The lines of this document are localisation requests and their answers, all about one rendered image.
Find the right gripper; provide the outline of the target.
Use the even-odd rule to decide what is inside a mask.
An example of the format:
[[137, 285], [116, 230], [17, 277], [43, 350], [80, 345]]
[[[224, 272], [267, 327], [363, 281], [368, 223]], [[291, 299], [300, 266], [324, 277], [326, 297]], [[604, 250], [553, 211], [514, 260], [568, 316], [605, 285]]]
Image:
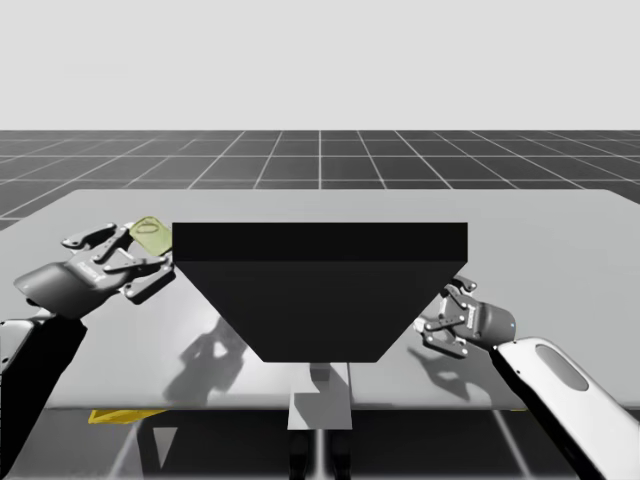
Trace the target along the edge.
[[412, 326], [421, 336], [424, 347], [450, 358], [464, 359], [469, 354], [465, 340], [477, 347], [494, 347], [515, 339], [514, 316], [501, 307], [477, 302], [472, 297], [476, 289], [475, 281], [460, 275], [445, 285], [438, 318], [463, 321], [459, 326], [459, 336], [463, 339], [455, 335], [447, 321], [418, 318]]

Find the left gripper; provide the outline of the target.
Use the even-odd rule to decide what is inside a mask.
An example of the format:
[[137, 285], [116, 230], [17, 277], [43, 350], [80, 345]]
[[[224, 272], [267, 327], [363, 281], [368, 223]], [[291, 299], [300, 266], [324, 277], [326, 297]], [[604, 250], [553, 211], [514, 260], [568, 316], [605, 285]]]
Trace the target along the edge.
[[61, 245], [76, 253], [64, 262], [51, 262], [21, 275], [14, 286], [33, 304], [67, 319], [86, 316], [117, 290], [139, 305], [175, 278], [171, 254], [110, 260], [133, 242], [132, 223], [109, 222], [67, 236]]

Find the black screen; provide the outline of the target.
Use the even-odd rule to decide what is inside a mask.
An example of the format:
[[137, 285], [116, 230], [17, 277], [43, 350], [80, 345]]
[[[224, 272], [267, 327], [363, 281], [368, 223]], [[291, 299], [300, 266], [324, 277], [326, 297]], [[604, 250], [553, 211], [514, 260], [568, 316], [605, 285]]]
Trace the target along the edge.
[[374, 363], [466, 265], [462, 222], [177, 222], [176, 266], [265, 362]]

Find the green and blue rectangular can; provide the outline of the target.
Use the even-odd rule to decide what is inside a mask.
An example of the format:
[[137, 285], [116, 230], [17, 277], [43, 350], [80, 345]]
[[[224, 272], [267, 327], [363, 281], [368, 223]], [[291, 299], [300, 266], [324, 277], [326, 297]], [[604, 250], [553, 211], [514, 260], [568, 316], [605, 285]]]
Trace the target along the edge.
[[129, 233], [152, 256], [162, 256], [172, 249], [172, 232], [156, 217], [138, 220], [129, 227]]

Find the grey stand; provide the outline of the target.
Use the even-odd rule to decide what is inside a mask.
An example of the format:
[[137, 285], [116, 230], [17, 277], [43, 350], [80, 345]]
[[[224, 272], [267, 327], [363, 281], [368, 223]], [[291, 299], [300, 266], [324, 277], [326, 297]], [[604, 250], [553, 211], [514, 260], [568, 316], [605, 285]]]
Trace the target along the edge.
[[305, 363], [296, 366], [290, 389], [288, 429], [352, 429], [350, 371], [347, 363]]

